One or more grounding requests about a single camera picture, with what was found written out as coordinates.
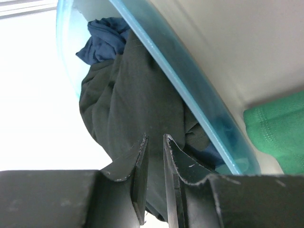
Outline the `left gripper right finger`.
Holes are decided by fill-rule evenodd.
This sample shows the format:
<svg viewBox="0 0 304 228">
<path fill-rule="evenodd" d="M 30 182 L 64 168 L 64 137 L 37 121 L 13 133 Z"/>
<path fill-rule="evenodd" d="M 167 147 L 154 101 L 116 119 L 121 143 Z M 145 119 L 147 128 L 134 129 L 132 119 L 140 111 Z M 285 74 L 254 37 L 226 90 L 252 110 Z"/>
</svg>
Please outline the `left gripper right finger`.
<svg viewBox="0 0 304 228">
<path fill-rule="evenodd" d="M 301 228 L 302 175 L 221 175 L 163 137 L 171 228 Z"/>
</svg>

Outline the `green t shirt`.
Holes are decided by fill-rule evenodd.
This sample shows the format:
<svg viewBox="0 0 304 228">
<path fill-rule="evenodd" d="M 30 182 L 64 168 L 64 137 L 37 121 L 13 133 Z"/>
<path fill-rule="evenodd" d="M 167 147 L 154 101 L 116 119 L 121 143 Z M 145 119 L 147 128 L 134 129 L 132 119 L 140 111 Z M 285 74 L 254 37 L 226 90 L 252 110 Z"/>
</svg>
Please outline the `green t shirt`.
<svg viewBox="0 0 304 228">
<path fill-rule="evenodd" d="M 304 173 L 303 91 L 247 109 L 243 118 L 259 151 L 273 156 L 284 173 Z"/>
</svg>

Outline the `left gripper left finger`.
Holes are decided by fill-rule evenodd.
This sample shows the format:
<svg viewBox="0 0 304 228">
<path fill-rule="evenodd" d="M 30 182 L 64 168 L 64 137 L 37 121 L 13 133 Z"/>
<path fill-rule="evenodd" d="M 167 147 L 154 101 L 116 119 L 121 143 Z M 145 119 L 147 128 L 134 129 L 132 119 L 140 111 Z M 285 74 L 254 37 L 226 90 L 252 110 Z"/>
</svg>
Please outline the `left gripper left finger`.
<svg viewBox="0 0 304 228">
<path fill-rule="evenodd" d="M 101 170 L 0 173 L 3 228 L 138 228 L 144 224 L 148 138 Z"/>
</svg>

